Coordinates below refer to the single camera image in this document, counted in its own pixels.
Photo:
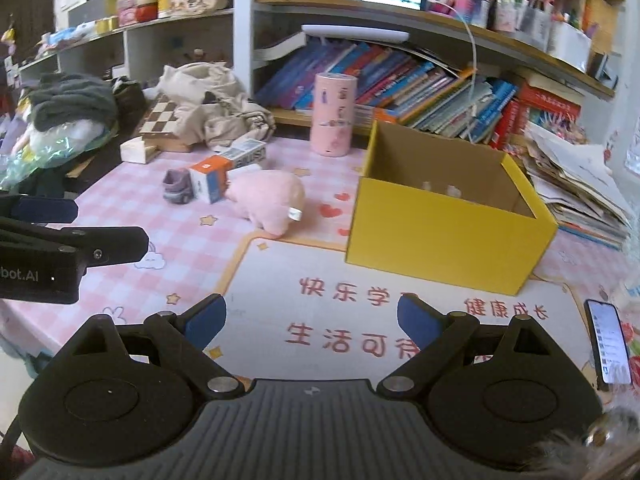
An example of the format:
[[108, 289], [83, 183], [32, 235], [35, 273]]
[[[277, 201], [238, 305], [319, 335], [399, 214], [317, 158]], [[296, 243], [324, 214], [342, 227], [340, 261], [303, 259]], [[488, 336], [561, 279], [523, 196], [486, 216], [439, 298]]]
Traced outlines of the purple toy truck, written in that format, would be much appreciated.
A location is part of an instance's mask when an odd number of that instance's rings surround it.
[[169, 169], [163, 178], [163, 198], [168, 203], [184, 205], [193, 200], [190, 172], [187, 169]]

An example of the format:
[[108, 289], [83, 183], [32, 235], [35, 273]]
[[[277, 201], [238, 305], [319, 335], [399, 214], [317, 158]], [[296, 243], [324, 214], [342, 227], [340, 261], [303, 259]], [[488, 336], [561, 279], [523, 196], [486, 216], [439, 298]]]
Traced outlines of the white flat lamp bar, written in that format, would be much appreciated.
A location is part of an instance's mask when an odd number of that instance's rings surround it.
[[376, 27], [305, 24], [302, 26], [302, 32], [317, 38], [386, 42], [386, 44], [403, 44], [409, 40], [408, 32]]

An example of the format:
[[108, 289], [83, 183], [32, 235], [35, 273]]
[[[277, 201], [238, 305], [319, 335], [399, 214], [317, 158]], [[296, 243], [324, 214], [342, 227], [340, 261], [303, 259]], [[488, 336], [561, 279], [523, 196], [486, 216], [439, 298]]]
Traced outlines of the beige crumpled cloth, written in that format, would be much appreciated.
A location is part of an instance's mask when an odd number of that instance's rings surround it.
[[219, 152], [236, 141], [268, 141], [276, 130], [269, 110], [255, 103], [223, 62], [165, 66], [157, 90], [176, 108], [174, 135], [186, 145]]

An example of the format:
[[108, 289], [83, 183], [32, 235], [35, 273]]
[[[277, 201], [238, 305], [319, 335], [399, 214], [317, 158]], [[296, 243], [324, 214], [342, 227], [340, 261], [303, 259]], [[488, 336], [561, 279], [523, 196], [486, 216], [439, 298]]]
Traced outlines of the white orange usmile box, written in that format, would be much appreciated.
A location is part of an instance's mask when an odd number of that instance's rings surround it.
[[267, 155], [267, 143], [247, 139], [234, 142], [228, 148], [201, 160], [189, 168], [193, 196], [206, 204], [224, 197], [229, 172], [260, 164]]

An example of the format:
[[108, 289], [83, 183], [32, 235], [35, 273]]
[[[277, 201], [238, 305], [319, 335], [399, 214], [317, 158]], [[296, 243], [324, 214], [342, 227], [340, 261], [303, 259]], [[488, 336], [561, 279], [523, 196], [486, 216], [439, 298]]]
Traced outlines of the pink plush pig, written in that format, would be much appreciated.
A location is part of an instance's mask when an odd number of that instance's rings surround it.
[[224, 193], [236, 212], [272, 237], [302, 220], [306, 192], [302, 180], [283, 170], [257, 170], [233, 177]]

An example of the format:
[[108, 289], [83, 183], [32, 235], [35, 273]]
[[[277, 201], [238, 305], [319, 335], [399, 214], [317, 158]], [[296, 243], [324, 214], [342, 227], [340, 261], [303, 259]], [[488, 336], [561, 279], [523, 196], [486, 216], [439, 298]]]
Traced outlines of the pink cylinder canister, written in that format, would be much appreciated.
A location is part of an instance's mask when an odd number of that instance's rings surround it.
[[355, 121], [357, 78], [320, 73], [314, 80], [309, 141], [311, 149], [326, 157], [342, 157], [350, 150]]

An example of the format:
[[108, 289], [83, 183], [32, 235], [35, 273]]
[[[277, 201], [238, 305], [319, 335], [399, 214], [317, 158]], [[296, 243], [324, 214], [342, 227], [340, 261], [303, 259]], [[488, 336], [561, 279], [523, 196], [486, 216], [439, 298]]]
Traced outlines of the wooden bookshelf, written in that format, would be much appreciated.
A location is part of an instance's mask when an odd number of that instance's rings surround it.
[[114, 70], [139, 82], [156, 81], [164, 66], [186, 62], [201, 48], [229, 62], [245, 88], [255, 92], [310, 42], [395, 49], [459, 77], [463, 89], [526, 68], [551, 80], [555, 90], [576, 92], [582, 110], [611, 104], [620, 93], [498, 32], [465, 26], [448, 15], [361, 0], [220, 0], [214, 10], [117, 26], [103, 34], [91, 26], [81, 40], [21, 67], [20, 75], [32, 81], [52, 70], [96, 76]]

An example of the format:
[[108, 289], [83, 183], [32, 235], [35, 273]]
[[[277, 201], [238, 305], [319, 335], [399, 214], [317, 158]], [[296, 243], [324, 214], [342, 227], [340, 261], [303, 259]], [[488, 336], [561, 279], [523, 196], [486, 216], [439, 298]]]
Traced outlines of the grey folded cloth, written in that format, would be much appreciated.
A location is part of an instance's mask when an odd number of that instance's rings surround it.
[[107, 127], [114, 124], [118, 108], [111, 86], [86, 74], [44, 74], [28, 92], [32, 124], [39, 131], [92, 120]]

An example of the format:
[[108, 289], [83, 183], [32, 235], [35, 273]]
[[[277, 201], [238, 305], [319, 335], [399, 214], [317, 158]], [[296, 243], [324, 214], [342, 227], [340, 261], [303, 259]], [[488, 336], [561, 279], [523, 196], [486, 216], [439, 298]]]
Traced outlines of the white pen holder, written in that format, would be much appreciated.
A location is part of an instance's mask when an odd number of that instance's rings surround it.
[[567, 22], [551, 24], [547, 53], [582, 73], [587, 71], [591, 39], [579, 28]]

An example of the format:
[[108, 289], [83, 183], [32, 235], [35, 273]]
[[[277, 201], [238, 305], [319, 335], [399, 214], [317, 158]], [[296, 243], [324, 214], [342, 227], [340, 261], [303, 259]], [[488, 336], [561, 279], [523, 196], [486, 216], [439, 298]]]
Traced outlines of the checkered chess board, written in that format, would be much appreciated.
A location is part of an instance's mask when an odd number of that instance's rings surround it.
[[167, 96], [159, 94], [145, 112], [134, 132], [146, 144], [162, 152], [190, 153], [192, 146], [185, 144], [176, 135], [178, 118], [176, 104]]

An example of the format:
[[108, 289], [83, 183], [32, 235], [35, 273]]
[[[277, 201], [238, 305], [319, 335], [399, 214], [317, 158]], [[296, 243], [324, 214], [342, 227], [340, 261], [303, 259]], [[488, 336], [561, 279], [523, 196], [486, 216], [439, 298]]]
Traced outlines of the stack of papers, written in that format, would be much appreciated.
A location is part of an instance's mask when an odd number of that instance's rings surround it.
[[604, 147], [573, 144], [529, 122], [520, 155], [559, 228], [615, 250], [628, 246], [637, 216], [604, 163]]

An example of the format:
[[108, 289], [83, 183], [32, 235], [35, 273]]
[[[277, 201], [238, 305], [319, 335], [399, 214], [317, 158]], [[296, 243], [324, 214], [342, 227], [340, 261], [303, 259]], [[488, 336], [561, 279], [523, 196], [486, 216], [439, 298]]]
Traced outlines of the pink checkered table mat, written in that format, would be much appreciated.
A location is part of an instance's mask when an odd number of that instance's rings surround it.
[[609, 300], [637, 269], [634, 260], [559, 233], [515, 296], [353, 266], [344, 250], [362, 158], [362, 151], [323, 158], [297, 140], [271, 144], [269, 166], [296, 174], [307, 195], [302, 220], [280, 240], [256, 231], [225, 200], [174, 205], [163, 199], [166, 171], [191, 166], [199, 154], [119, 165], [78, 197], [77, 221], [141, 226], [148, 252], [134, 264], [91, 269], [71, 306], [2, 304], [3, 344], [15, 353], [52, 353], [91, 315], [136, 324], [219, 292], [227, 324], [206, 350], [240, 377], [377, 382], [416, 353], [396, 321], [399, 297], [412, 292], [440, 312], [463, 311], [485, 324], [504, 325], [518, 314], [536, 318], [593, 375], [582, 303]]

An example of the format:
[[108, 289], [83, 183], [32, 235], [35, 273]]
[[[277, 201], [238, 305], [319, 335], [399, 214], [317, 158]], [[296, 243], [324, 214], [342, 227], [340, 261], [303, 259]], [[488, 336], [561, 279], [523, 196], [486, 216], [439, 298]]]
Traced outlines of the white tissue box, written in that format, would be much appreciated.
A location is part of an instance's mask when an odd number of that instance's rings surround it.
[[152, 143], [136, 136], [119, 147], [120, 160], [128, 164], [146, 165], [160, 154], [160, 150]]

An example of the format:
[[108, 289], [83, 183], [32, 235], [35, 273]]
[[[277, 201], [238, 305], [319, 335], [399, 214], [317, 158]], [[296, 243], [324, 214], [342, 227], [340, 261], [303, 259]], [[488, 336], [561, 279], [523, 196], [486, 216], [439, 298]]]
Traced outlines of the row of colourful books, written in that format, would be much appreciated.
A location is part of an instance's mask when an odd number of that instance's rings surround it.
[[580, 93], [526, 67], [501, 76], [456, 70], [408, 44], [308, 37], [255, 98], [270, 110], [311, 119], [320, 73], [357, 78], [352, 133], [389, 122], [501, 150], [533, 122], [568, 142], [585, 140], [577, 125]]

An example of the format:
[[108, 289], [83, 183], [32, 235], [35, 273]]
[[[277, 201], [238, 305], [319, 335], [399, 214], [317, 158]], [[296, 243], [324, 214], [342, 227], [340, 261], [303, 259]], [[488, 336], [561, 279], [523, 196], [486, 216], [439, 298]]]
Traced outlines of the smartphone on table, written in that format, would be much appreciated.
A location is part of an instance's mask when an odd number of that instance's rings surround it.
[[584, 303], [598, 387], [630, 386], [629, 354], [620, 317], [614, 304], [595, 299]]

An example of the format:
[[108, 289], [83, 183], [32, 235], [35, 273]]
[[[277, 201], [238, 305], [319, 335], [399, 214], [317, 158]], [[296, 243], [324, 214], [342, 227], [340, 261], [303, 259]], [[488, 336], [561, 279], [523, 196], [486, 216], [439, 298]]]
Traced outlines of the yellow cardboard box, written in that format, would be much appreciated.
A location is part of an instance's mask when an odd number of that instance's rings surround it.
[[358, 183], [346, 260], [514, 296], [557, 230], [510, 155], [378, 122]]

